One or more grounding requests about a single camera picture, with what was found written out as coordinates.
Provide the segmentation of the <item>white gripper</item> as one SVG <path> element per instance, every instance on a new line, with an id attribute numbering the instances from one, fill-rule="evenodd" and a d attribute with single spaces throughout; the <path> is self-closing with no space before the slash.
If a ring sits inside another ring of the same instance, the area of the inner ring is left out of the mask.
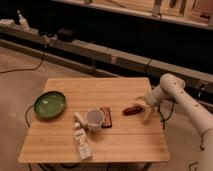
<path id="1" fill-rule="evenodd" d="M 147 103 L 151 107 L 145 108 L 144 123 L 148 123 L 154 114 L 155 108 L 164 98 L 164 92 L 160 86 L 155 87 L 146 96 L 135 97 L 134 100 L 140 103 Z"/>

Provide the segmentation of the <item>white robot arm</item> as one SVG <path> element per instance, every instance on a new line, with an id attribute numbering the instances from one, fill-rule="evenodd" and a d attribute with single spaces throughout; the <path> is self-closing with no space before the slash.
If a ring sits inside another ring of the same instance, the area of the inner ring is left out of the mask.
<path id="1" fill-rule="evenodd" d="M 173 74 L 163 74 L 160 83 L 142 99 L 149 107 L 143 119 L 146 124 L 155 108 L 165 99 L 174 98 L 201 136 L 201 152 L 197 171 L 213 171 L 213 115 L 185 90 L 185 81 Z"/>

